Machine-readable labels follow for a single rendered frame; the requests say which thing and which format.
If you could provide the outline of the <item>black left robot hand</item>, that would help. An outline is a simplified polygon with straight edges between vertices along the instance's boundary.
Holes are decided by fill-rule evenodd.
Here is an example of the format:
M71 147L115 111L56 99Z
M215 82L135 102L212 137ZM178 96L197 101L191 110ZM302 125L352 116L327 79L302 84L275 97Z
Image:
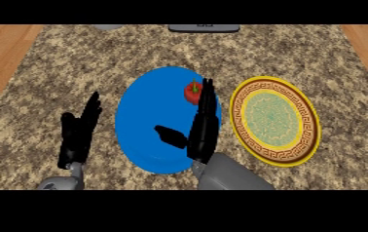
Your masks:
M60 116L62 122L62 145L57 160L57 168L71 169L71 165L84 163L90 155L93 130L102 112L99 93L93 93L85 105L81 117L71 112Z

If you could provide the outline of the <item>pale grey round object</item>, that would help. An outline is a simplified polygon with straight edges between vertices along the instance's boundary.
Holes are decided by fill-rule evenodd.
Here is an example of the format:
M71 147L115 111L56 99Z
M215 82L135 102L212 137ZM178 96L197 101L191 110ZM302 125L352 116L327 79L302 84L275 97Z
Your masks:
M113 30L124 26L124 24L94 24L94 28L100 30Z

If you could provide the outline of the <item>yellow patterned plate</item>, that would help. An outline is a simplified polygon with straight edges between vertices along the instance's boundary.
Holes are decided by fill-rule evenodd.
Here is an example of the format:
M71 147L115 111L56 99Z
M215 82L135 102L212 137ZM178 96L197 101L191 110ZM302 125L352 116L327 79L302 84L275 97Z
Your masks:
M250 154L287 168L314 156L322 127L314 104L283 79L256 76L236 88L230 99L230 123Z

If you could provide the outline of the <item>red bell pepper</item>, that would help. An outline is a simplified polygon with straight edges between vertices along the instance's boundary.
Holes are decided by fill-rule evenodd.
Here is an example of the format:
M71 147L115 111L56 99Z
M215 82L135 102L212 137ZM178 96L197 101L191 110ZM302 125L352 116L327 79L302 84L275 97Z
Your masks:
M197 105L200 101L202 89L203 85L197 81L193 81L184 88L184 97L194 105Z

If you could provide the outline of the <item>blue plate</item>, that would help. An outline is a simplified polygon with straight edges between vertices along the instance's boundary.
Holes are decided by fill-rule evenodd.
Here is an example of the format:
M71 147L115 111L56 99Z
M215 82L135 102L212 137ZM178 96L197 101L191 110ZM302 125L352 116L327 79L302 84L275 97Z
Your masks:
M184 88L203 76L193 70L166 66L146 72L128 87L115 113L115 133L130 161L155 174L175 174L193 165L187 149L165 143L153 129L156 125L190 134L199 105L184 97ZM216 100L218 130L221 106Z

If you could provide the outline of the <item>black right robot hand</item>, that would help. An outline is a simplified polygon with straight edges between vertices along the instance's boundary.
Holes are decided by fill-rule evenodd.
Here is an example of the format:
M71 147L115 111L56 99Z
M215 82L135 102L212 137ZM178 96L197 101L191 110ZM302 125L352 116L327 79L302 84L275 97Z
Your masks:
M180 149L187 149L187 157L206 164L213 156L218 138L218 118L215 85L212 79L203 79L199 109L194 116L190 134L166 128L153 127L160 140Z

